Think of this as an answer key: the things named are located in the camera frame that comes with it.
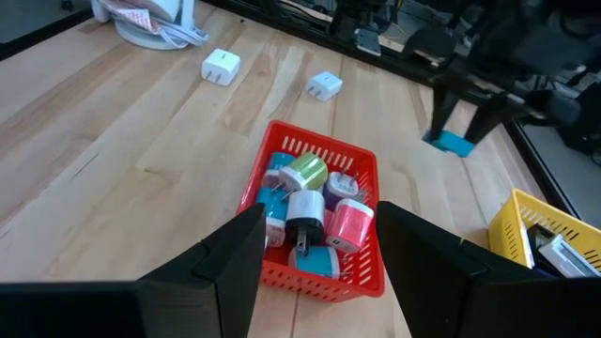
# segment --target yellow basket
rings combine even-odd
[[[490,223],[490,251],[532,268],[525,249],[526,229],[537,223],[562,235],[601,272],[601,231],[517,189]]]

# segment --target wooden table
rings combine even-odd
[[[173,258],[234,215],[272,119],[372,150],[382,199],[483,246],[511,188],[540,196],[502,128],[467,159],[422,142],[429,88],[205,4],[196,18],[202,48],[89,21],[0,63],[0,280],[135,279]],[[217,47],[242,58],[228,87],[198,76]],[[325,103],[303,92],[322,70],[344,80]],[[409,334],[387,282],[341,304],[261,286],[249,336]]]

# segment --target blue object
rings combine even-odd
[[[272,192],[271,188],[259,188],[256,203],[265,203],[265,216],[276,220],[285,221],[288,212],[287,192],[279,190]]]
[[[274,152],[271,154],[268,170],[280,170],[294,161],[294,156],[283,152]]]
[[[296,248],[292,248],[288,265],[319,276],[336,280],[340,278],[338,255],[336,250],[329,246],[312,246],[306,256],[299,253]]]
[[[430,131],[427,131],[422,140],[442,151],[454,152],[462,158],[468,157],[475,147],[472,142],[466,141],[463,137],[459,137],[449,131],[442,131],[438,140],[428,140],[429,134]]]

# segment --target gray floor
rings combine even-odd
[[[89,0],[72,0],[74,10],[89,8]],[[60,0],[0,0],[0,43],[11,42],[71,12],[61,9]]]
[[[524,131],[578,216],[601,228],[601,167],[565,146],[552,128],[526,126]]]

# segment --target black metal frame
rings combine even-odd
[[[0,43],[0,61],[32,47],[45,39],[62,33],[73,26],[92,18],[92,9],[78,10],[68,17],[35,30],[11,42]]]
[[[290,20],[285,19],[282,15],[282,11],[285,9],[280,5],[275,4],[272,0],[257,0],[258,3],[263,5],[262,8],[238,0],[203,1],[212,4],[215,7],[223,8],[240,16],[246,17],[250,20],[284,31],[290,35],[306,39],[322,47],[332,49],[338,53],[356,58],[378,68],[385,69],[397,75],[403,76],[411,81],[420,83],[422,85],[431,86],[431,83],[428,82],[428,79],[431,78],[435,72],[433,69],[429,69],[427,64],[424,63],[422,65],[418,65],[406,61],[399,61],[397,59],[399,52],[385,46],[382,46],[381,48],[382,56],[364,53],[347,42],[329,37],[325,31],[315,29],[314,27],[312,28],[305,25],[300,25],[298,23],[293,23]],[[42,42],[47,38],[51,38],[52,36],[59,34],[91,17],[91,10],[79,11],[71,14],[63,20],[52,23],[22,38],[11,41],[8,44],[1,44],[0,61],[20,51],[23,51],[35,45],[36,43]],[[461,99],[473,104],[482,104],[486,100],[486,96],[482,92],[471,91]],[[527,163],[532,175],[539,184],[548,202],[554,207],[578,217],[575,209],[572,207],[571,203],[563,193],[561,187],[553,178],[552,174],[548,171],[547,167],[536,152],[536,149],[532,146],[532,143],[528,139],[528,136],[521,126],[519,126],[519,124],[516,122],[511,122],[505,124],[505,128],[511,136],[512,141],[515,143],[520,155]]]

